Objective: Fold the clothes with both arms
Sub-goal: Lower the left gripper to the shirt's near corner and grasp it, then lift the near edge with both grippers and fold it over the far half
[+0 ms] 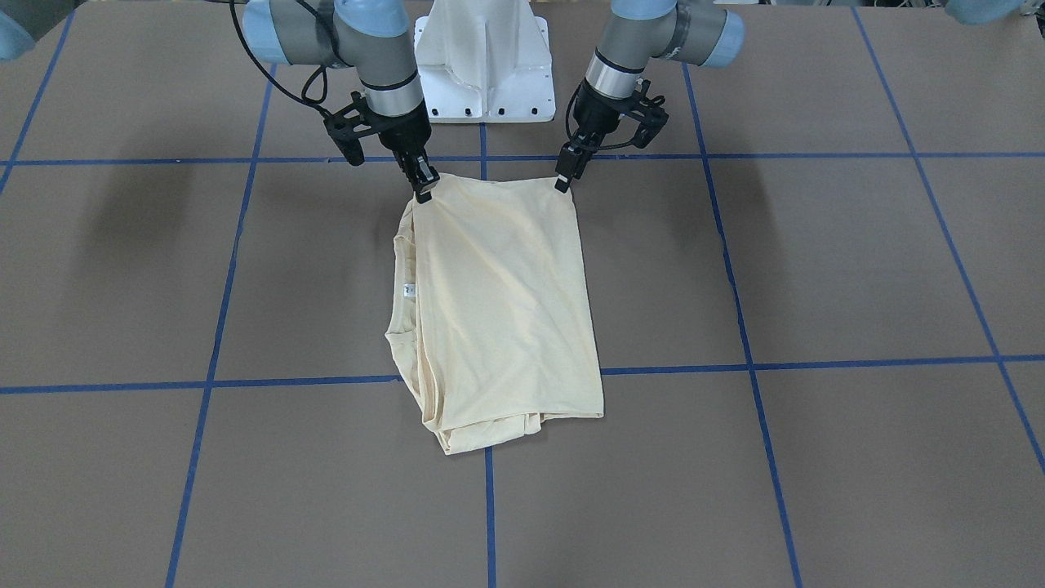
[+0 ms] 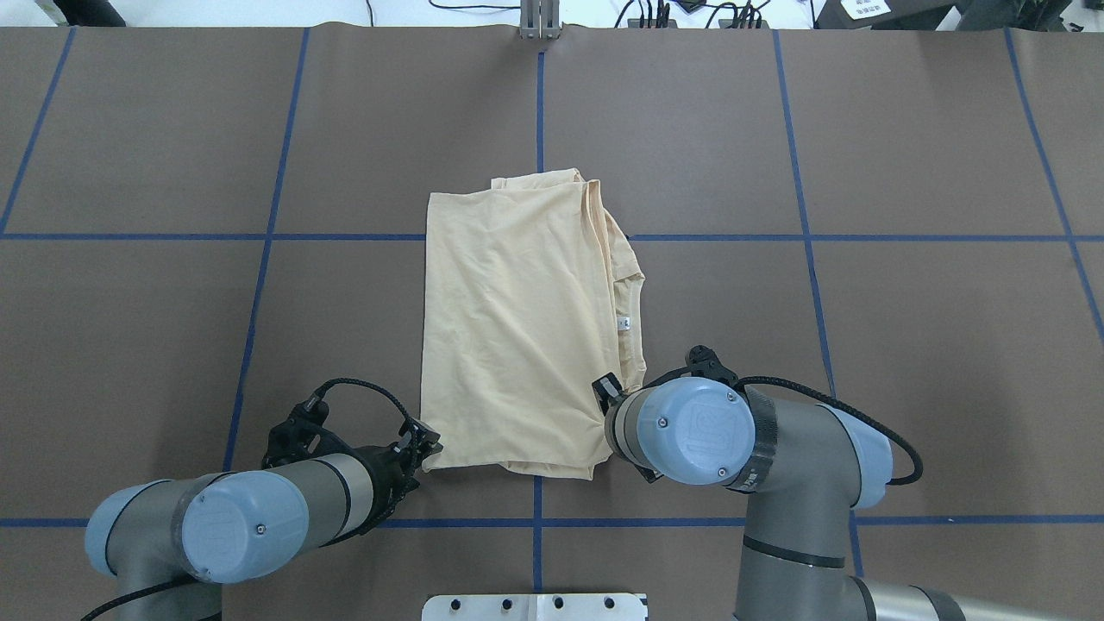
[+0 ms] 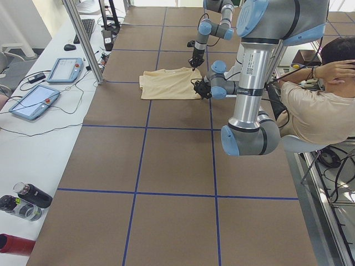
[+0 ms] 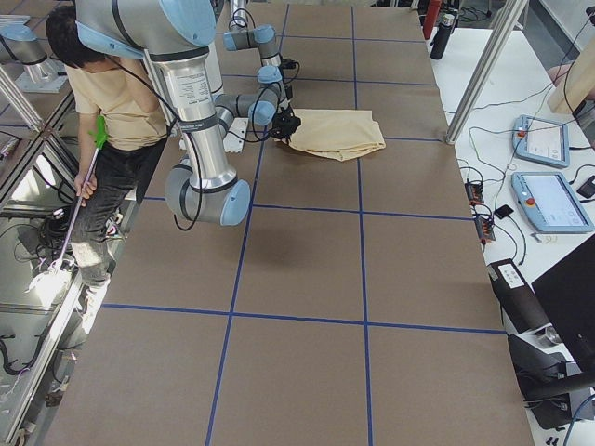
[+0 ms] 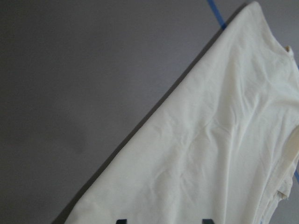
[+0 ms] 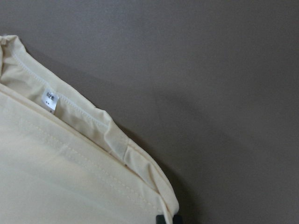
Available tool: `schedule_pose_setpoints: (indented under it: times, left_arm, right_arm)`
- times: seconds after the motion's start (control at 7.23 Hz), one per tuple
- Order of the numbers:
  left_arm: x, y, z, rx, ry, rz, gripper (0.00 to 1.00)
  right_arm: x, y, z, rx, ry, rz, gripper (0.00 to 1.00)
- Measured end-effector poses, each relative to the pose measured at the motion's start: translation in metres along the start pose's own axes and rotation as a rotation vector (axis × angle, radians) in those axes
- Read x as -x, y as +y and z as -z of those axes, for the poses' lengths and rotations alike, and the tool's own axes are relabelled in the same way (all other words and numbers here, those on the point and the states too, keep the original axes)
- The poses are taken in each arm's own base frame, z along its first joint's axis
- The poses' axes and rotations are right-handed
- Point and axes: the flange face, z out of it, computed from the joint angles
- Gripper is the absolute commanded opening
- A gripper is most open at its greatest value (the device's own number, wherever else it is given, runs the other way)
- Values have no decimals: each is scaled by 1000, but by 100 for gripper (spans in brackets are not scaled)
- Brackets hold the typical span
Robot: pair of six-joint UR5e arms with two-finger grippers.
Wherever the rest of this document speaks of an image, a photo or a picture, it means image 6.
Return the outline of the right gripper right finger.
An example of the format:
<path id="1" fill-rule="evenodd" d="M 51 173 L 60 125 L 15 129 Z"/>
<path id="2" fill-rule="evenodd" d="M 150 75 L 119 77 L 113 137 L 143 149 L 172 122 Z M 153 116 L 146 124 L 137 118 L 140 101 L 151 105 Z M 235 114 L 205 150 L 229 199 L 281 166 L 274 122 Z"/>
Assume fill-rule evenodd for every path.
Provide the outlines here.
<path id="1" fill-rule="evenodd" d="M 173 224 L 183 224 L 183 218 L 179 214 L 173 216 Z"/>

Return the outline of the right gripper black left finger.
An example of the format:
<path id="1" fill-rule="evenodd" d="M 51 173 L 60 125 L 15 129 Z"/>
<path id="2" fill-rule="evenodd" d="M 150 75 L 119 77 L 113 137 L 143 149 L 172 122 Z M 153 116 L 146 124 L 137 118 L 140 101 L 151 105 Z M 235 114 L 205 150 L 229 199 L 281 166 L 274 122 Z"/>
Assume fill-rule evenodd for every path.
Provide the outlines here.
<path id="1" fill-rule="evenodd" d="M 156 216 L 156 224 L 165 224 L 164 215 L 157 215 Z"/>

